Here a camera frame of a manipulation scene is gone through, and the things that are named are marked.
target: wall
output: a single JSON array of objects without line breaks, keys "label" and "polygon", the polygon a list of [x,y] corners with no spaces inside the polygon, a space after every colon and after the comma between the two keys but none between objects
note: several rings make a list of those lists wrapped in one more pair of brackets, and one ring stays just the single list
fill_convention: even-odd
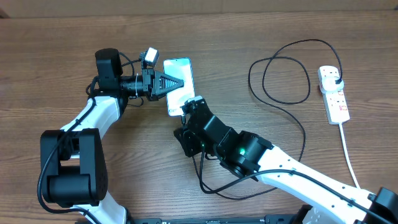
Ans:
[{"label": "wall", "polygon": [[11,18],[394,9],[398,0],[0,0]]}]

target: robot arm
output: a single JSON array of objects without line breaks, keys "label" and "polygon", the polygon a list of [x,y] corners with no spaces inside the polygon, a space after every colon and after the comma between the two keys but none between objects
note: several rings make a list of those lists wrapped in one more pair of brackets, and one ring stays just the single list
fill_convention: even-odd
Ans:
[{"label": "robot arm", "polygon": [[[49,212],[59,210],[46,208],[41,196],[63,208],[85,211],[81,213],[90,222],[124,224],[130,221],[129,214],[108,192],[101,139],[122,116],[129,98],[146,96],[149,101],[157,101],[182,87],[183,80],[154,70],[159,53],[153,48],[140,54],[142,75],[122,77],[116,49],[99,50],[95,57],[98,77],[90,85],[86,107],[71,123],[59,130],[47,130],[40,138],[38,197]],[[75,158],[80,158],[79,166],[61,166],[60,161]]]},{"label": "robot arm", "polygon": [[[260,180],[307,202],[313,210],[301,223],[398,222],[398,195],[394,192],[382,188],[374,195],[342,184],[297,162],[257,134],[238,134],[209,110],[201,96],[188,100],[182,109],[190,118],[174,135],[186,156],[206,152],[240,179]],[[207,194],[223,189],[202,188]]]}]

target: wire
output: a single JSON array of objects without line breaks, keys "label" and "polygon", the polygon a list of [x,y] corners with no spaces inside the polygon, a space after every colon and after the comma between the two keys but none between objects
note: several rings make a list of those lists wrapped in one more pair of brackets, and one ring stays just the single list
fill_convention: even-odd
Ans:
[{"label": "wire", "polygon": [[90,96],[90,93],[88,92],[88,90],[90,89],[90,87],[91,87],[91,83],[86,87],[86,94],[87,94],[88,96]]},{"label": "wire", "polygon": [[338,127],[339,127],[339,129],[340,129],[341,142],[343,143],[344,155],[345,155],[345,157],[346,157],[346,161],[347,161],[347,165],[348,165],[349,172],[351,173],[351,176],[353,177],[353,180],[354,180],[354,183],[355,183],[356,188],[361,189],[361,188],[359,187],[358,181],[356,180],[353,167],[351,166],[351,162],[349,161],[348,151],[347,151],[347,145],[346,145],[346,138],[345,138],[345,136],[344,136],[344,131],[343,131],[343,124],[342,124],[342,123],[338,123]]},{"label": "wire", "polygon": [[[283,108],[281,108],[281,107],[279,107],[279,106],[273,105],[273,104],[271,104],[271,103],[268,103],[268,102],[266,102],[266,101],[260,99],[260,98],[255,94],[254,90],[252,89],[251,80],[250,80],[250,75],[251,75],[251,70],[252,70],[252,68],[253,68],[253,66],[254,66],[255,64],[257,64],[257,63],[259,63],[259,62],[262,62],[262,61],[265,61],[265,60],[268,60],[268,64],[267,64],[266,68],[264,69],[264,73],[263,73],[263,76],[262,76],[262,89],[264,90],[264,93],[265,93],[271,100],[273,100],[273,101],[275,101],[275,102],[277,102],[277,103],[284,104],[284,105],[294,105],[294,104],[303,103],[304,101],[306,101],[306,100],[308,99],[308,97],[309,97],[310,94],[311,94],[311,82],[310,82],[310,77],[309,77],[309,75],[308,75],[307,70],[305,69],[304,65],[303,65],[299,60],[294,59],[294,58],[292,58],[292,57],[281,57],[281,56],[277,56],[277,55],[278,55],[278,53],[279,53],[281,50],[283,50],[284,48],[286,48],[286,47],[288,47],[288,46],[291,46],[291,45],[294,45],[294,44],[297,44],[297,43],[301,43],[301,42],[308,42],[308,41],[322,42],[322,43],[326,44],[327,46],[329,46],[329,48],[332,49],[333,53],[335,54],[335,56],[336,56],[336,58],[337,58],[338,64],[339,64],[339,66],[340,66],[340,79],[336,81],[336,83],[340,83],[340,82],[341,82],[341,79],[342,79],[342,77],[343,77],[343,68],[342,68],[342,66],[341,66],[340,58],[339,58],[339,56],[338,56],[336,50],[333,48],[332,45],[330,45],[328,42],[325,42],[324,40],[319,40],[319,39],[299,40],[299,41],[296,41],[296,42],[292,42],[292,43],[290,43],[290,44],[287,44],[287,45],[281,47],[272,57],[264,58],[264,59],[260,59],[260,60],[256,60],[256,61],[250,66],[249,73],[248,73],[248,85],[249,85],[249,89],[250,89],[251,93],[253,94],[253,96],[254,96],[257,100],[259,100],[261,103],[264,103],[264,104],[266,104],[266,105],[268,105],[268,106],[271,106],[271,107],[273,107],[273,108],[276,108],[276,109],[278,109],[278,110],[281,110],[281,111],[287,113],[287,114],[288,114],[291,118],[293,118],[294,121],[300,126],[300,129],[302,130],[302,133],[303,133],[303,144],[302,144],[302,149],[301,149],[301,151],[300,151],[300,156],[298,157],[298,161],[299,161],[299,162],[300,162],[301,159],[302,159],[302,156],[303,156],[303,153],[304,153],[304,149],[305,149],[305,142],[306,142],[306,139],[307,139],[307,135],[306,135],[306,132],[305,132],[304,127],[302,126],[302,124],[300,123],[300,121],[299,121],[293,114],[291,114],[290,112],[288,112],[287,110],[285,110],[285,109],[283,109]],[[270,64],[274,59],[287,59],[287,60],[292,60],[292,61],[294,61],[294,62],[297,62],[297,63],[303,68],[303,70],[304,70],[304,72],[305,72],[305,76],[306,76],[306,78],[307,78],[307,83],[308,83],[308,91],[307,91],[307,95],[305,96],[304,99],[302,99],[302,100],[300,100],[300,101],[295,101],[295,102],[285,102],[285,101],[277,100],[277,99],[275,99],[274,97],[270,96],[270,94],[267,92],[267,90],[266,90],[266,88],[265,88],[264,80],[265,80],[265,77],[266,77],[266,73],[267,73],[268,66],[269,66],[269,64]],[[222,160],[222,158],[218,155],[218,153],[217,153],[216,150],[215,150],[215,156],[217,156],[217,158],[220,160],[221,163],[224,162],[224,161]],[[201,175],[199,176],[199,182],[200,182],[200,183],[203,183],[203,179],[202,179]],[[256,194],[256,195],[262,195],[262,194],[268,193],[268,192],[270,192],[270,191],[273,191],[273,190],[275,190],[275,189],[277,189],[277,188],[275,187],[275,188],[273,188],[273,189],[263,191],[263,192],[258,193],[258,194]]]},{"label": "wire", "polygon": [[139,98],[141,99],[141,104],[140,105],[129,105],[128,104],[128,106],[140,107],[140,106],[144,105],[144,99],[142,99],[141,96],[139,96]]},{"label": "wire", "polygon": [[[303,177],[303,178],[305,178],[305,179],[307,179],[307,180],[313,182],[314,184],[319,185],[320,187],[324,188],[325,190],[329,191],[330,193],[336,195],[338,198],[340,198],[340,199],[342,199],[342,200],[348,202],[348,203],[351,204],[352,206],[355,206],[356,208],[358,208],[358,209],[360,209],[360,210],[366,212],[367,214],[373,216],[374,218],[377,218],[378,220],[381,220],[381,221],[383,221],[384,223],[390,223],[389,221],[387,221],[387,220],[384,219],[383,217],[381,217],[381,216],[375,214],[374,212],[370,211],[369,209],[367,209],[367,208],[363,207],[362,205],[356,203],[355,200],[345,197],[344,195],[342,195],[342,194],[338,193],[337,191],[333,190],[332,188],[330,188],[330,187],[327,186],[326,184],[323,184],[323,183],[320,182],[319,180],[314,179],[313,177],[310,177],[310,176],[308,176],[308,175],[306,175],[306,174],[303,174],[303,173],[301,173],[301,172],[297,172],[296,170],[285,170],[285,169],[263,170],[263,171],[256,172],[256,173],[251,174],[251,175],[247,175],[247,176],[245,176],[245,177],[243,177],[243,178],[240,178],[240,179],[237,179],[237,180],[235,180],[235,181],[232,181],[231,183],[226,184],[226,185],[224,185],[224,186],[222,186],[222,187],[220,187],[220,188],[218,188],[218,189],[216,189],[216,190],[211,190],[209,187],[207,187],[207,188],[209,189],[209,191],[207,191],[207,190],[205,190],[205,189],[203,188],[203,186],[205,186],[205,184],[203,183],[203,181],[201,181],[201,180],[202,180],[202,170],[203,170],[203,158],[204,158],[204,155],[205,155],[205,148],[202,149],[202,154],[201,154],[201,159],[200,159],[199,183],[200,183],[200,188],[201,188],[201,190],[202,190],[204,193],[206,193],[206,194],[218,194],[218,195],[219,195],[219,192],[222,191],[222,190],[225,190],[225,189],[227,189],[227,188],[229,188],[229,187],[232,187],[232,186],[234,186],[234,185],[236,185],[236,184],[238,184],[238,183],[240,183],[240,182],[242,182],[242,181],[244,181],[244,180],[246,180],[246,179],[249,179],[249,178],[252,178],[252,177],[255,177],[255,176],[258,176],[258,175],[262,175],[262,174],[275,174],[275,173],[288,173],[289,175],[295,174],[295,175],[297,175],[297,176]],[[194,166],[195,166],[196,172],[198,173],[197,167],[196,167],[196,163],[195,163],[195,159],[193,159],[193,164],[194,164]]]},{"label": "wire", "polygon": [[93,100],[93,103],[91,104],[90,108],[88,109],[88,111],[86,113],[83,114],[83,116],[81,116],[79,119],[76,119],[75,124],[73,124],[65,132],[65,134],[63,134],[63,136],[57,141],[57,143],[53,147],[49,157],[45,161],[43,169],[40,171],[39,180],[37,181],[37,199],[38,199],[40,205],[44,208],[44,210],[46,210],[50,213],[64,214],[64,213],[70,213],[70,212],[81,212],[81,213],[83,213],[84,216],[87,215],[96,224],[101,224],[93,214],[91,214],[88,210],[85,210],[84,208],[69,208],[69,209],[63,209],[63,210],[52,209],[45,204],[45,202],[42,198],[42,181],[44,178],[45,171],[47,170],[47,167],[50,164],[51,158],[53,157],[55,152],[57,152],[59,145],[61,145],[61,143],[65,140],[65,138],[72,132],[72,130],[74,130],[93,111],[94,107],[96,106],[96,101],[95,101],[95,98],[93,97],[93,92],[94,92],[95,83],[97,81],[98,81],[98,77],[94,77],[93,82],[89,85],[91,87],[91,99]]},{"label": "wire", "polygon": [[[267,66],[266,66],[266,69],[264,70],[264,75],[265,75],[266,72],[267,72],[267,69],[268,69],[269,64],[272,62],[272,60],[273,60],[274,58],[276,58],[276,56],[278,55],[278,53],[279,53],[281,50],[285,49],[285,48],[288,47],[288,46],[291,46],[291,45],[294,45],[294,44],[297,44],[297,43],[301,43],[301,42],[308,42],[308,41],[322,42],[322,43],[326,44],[327,46],[329,46],[329,48],[333,51],[333,53],[335,54],[335,56],[336,56],[336,58],[337,58],[338,65],[340,66],[340,78],[339,78],[338,80],[336,80],[336,84],[340,84],[341,81],[342,81],[342,79],[343,79],[343,67],[341,66],[340,58],[339,58],[339,56],[338,56],[338,54],[337,54],[335,48],[334,48],[332,45],[330,45],[328,42],[326,42],[326,41],[324,41],[324,40],[320,40],[320,39],[299,40],[299,41],[296,41],[296,42],[293,42],[293,43],[290,43],[290,44],[287,44],[287,45],[281,47],[281,48],[271,57],[271,59],[269,60]],[[274,101],[277,102],[277,100],[273,99],[270,95],[268,95],[267,91],[265,90],[265,88],[264,88],[264,77],[262,78],[262,89],[265,91],[265,93],[267,94],[267,96],[268,96],[269,98],[271,98],[272,100],[274,100]]]},{"label": "wire", "polygon": [[[195,161],[195,157],[194,157],[194,156],[192,156],[192,160],[193,160],[193,166],[195,167],[195,172],[197,173],[198,179],[199,179],[199,181],[200,181],[200,176],[199,176],[199,173],[198,173],[197,163],[196,163],[196,161]],[[203,186],[205,186],[207,189],[212,190],[212,189],[211,189],[209,186],[207,186],[203,181],[202,181],[202,184],[203,184]],[[230,199],[230,200],[246,200],[246,199],[249,199],[249,198],[253,198],[253,197],[255,197],[255,196],[258,196],[258,195],[262,195],[262,194],[268,193],[268,192],[273,191],[273,190],[275,190],[275,189],[276,189],[276,187],[274,187],[274,188],[272,188],[272,189],[269,189],[269,190],[266,190],[265,192],[260,192],[260,193],[252,194],[252,195],[249,195],[249,196],[241,197],[241,198],[227,197],[227,196],[222,195],[222,194],[220,194],[220,193],[215,193],[215,194],[217,194],[217,195],[220,196],[220,197],[223,197],[223,198],[225,198],[225,199]]]},{"label": "wire", "polygon": [[217,160],[218,158],[211,159],[211,158],[209,158],[208,154],[205,153],[205,159],[207,159],[207,160]]},{"label": "wire", "polygon": [[133,63],[136,63],[136,62],[140,62],[141,61],[141,59],[137,59],[137,60],[130,60],[129,59],[129,57],[127,57],[124,53],[122,53],[122,52],[119,52],[119,55],[122,55],[127,61],[129,61],[128,63],[124,63],[124,64],[122,64],[122,67],[124,67],[124,66],[126,66],[126,65],[131,65],[131,69],[132,69],[132,73],[131,73],[131,76],[133,76],[136,72],[135,72],[135,70],[134,70],[134,65],[133,65]]}]

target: electrical socket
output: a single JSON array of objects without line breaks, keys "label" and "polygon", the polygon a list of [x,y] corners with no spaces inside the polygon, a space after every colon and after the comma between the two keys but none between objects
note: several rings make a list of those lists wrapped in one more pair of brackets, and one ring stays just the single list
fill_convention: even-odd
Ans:
[{"label": "electrical socket", "polygon": [[[322,81],[325,78],[340,76],[336,67],[326,65],[319,68],[318,77],[322,91],[322,83],[325,83]],[[326,91],[326,93],[322,91],[322,96],[329,124],[339,124],[349,120],[348,107],[343,90]]]}]

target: phone screen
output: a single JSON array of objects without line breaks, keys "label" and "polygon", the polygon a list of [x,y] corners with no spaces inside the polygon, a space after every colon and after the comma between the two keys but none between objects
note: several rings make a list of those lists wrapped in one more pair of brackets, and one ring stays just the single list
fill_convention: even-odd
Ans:
[{"label": "phone screen", "polygon": [[195,97],[193,88],[193,75],[191,60],[189,58],[175,58],[163,61],[163,69],[166,75],[182,79],[184,86],[167,94],[167,111],[170,116],[183,115],[181,106]]}]

